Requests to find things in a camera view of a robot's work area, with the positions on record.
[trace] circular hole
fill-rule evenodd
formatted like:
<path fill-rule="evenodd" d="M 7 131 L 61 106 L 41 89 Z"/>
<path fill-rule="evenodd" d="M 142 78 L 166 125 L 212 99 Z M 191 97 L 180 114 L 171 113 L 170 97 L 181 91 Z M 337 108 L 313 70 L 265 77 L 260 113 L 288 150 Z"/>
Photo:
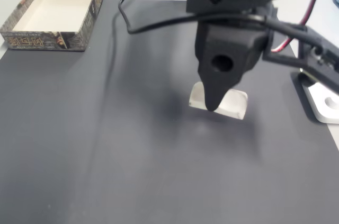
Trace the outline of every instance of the circular hole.
<path fill-rule="evenodd" d="M 233 68 L 233 61 L 228 56 L 218 55 L 212 59 L 212 67 L 218 72 L 229 72 Z"/>

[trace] cardboard box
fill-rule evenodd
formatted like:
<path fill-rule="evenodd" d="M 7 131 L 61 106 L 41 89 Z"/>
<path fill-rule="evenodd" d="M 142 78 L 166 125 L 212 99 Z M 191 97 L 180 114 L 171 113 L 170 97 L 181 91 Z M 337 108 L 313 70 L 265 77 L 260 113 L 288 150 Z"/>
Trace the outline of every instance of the cardboard box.
<path fill-rule="evenodd" d="M 102 0 L 21 0 L 0 28 L 10 49 L 84 51 Z"/>

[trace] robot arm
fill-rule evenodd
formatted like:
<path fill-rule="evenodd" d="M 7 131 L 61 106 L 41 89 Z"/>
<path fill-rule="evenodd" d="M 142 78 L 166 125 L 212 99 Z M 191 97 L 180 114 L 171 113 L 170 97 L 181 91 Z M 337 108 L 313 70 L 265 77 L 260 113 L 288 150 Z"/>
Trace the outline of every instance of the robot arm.
<path fill-rule="evenodd" d="M 339 93 L 339 49 L 305 26 L 311 9 L 300 25 L 279 22 L 272 0 L 187 0 L 186 10 L 193 16 L 172 19 L 133 29 L 119 3 L 119 10 L 130 34 L 141 33 L 167 25 L 198 21 L 195 55 L 198 73 L 204 84 L 205 103 L 214 111 L 229 89 L 241 81 L 260 57 L 264 60 L 302 68 Z M 272 50 L 274 31 L 299 40 L 298 58 Z"/>

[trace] black cable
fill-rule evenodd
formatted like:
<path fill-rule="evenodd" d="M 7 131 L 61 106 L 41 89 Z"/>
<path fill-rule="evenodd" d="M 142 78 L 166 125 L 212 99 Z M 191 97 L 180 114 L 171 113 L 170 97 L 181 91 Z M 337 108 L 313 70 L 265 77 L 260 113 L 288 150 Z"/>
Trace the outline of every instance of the black cable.
<path fill-rule="evenodd" d="M 145 25 L 139 28 L 132 28 L 131 24 L 123 11 L 121 5 L 125 0 L 120 0 L 118 9 L 123 17 L 123 19 L 126 22 L 127 26 L 127 32 L 129 34 L 136 34 L 136 33 L 142 33 L 158 28 L 162 28 L 165 26 L 170 26 L 174 24 L 181 24 L 181 23 L 188 23 L 188 22 L 195 22 L 195 21 L 245 21 L 245 22 L 252 22 L 257 23 L 262 26 L 265 26 L 269 29 L 272 29 L 276 32 L 280 32 L 284 35 L 287 35 L 291 38 L 298 39 L 304 43 L 307 43 L 311 46 L 321 48 L 322 45 L 321 42 L 319 42 L 318 39 L 310 36 L 307 34 L 307 32 L 295 29 L 293 26 L 291 26 L 288 23 L 284 23 L 281 21 L 277 21 L 274 19 L 270 19 L 268 17 L 259 16 L 259 15 L 246 15 L 246 14 L 227 14 L 227 13 L 207 13 L 207 14 L 200 14 L 200 15 L 191 15 L 191 16 L 185 16 L 185 17 L 178 17 L 175 19 L 165 20 L 149 25 Z"/>

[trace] patterned box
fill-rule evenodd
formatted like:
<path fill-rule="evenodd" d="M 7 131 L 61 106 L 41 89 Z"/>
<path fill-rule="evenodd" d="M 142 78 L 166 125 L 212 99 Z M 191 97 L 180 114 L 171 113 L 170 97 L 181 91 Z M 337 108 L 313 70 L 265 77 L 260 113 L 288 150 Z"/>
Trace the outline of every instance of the patterned box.
<path fill-rule="evenodd" d="M 21 0 L 0 28 L 10 49 L 84 51 L 90 39 L 102 0 L 91 0 L 78 31 L 13 30 L 34 0 Z"/>

